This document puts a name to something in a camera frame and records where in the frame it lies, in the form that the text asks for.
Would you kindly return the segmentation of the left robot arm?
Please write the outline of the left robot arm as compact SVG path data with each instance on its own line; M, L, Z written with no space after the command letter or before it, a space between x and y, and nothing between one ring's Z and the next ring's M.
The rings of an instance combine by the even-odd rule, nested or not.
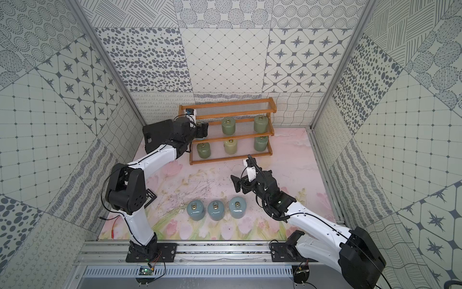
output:
M208 136L208 127L208 123L197 123L194 116L186 114L146 125L142 129L146 155L113 167L105 200L113 212L123 216L135 248L152 250L156 243L144 208L148 197L146 181L168 163L191 152L195 139Z

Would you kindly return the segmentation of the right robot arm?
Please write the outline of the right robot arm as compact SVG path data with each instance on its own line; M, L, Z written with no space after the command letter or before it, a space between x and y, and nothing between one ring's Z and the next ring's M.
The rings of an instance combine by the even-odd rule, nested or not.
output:
M251 155L241 176L231 180L238 193L254 193L273 220L297 227L286 248L292 258L312 259L340 272L354 289L376 289L386 267L385 258L369 233L327 220L281 190L271 171L264 171Z

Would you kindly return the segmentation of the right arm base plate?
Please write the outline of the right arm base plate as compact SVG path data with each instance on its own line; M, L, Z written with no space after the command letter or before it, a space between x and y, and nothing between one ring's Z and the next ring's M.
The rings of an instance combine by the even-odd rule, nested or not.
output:
M306 262L314 261L314 259L303 257L297 250L296 245L298 240L303 237L305 233L300 230L294 231L285 242L272 240L269 242L269 251L271 260L274 263L284 262Z

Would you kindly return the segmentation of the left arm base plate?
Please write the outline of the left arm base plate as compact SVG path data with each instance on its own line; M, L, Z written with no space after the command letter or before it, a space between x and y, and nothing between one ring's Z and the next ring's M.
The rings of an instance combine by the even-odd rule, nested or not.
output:
M125 261L127 263L147 263L158 260L161 263L173 263L177 247L177 243L158 243L157 241L153 241L147 246L141 246L130 241Z

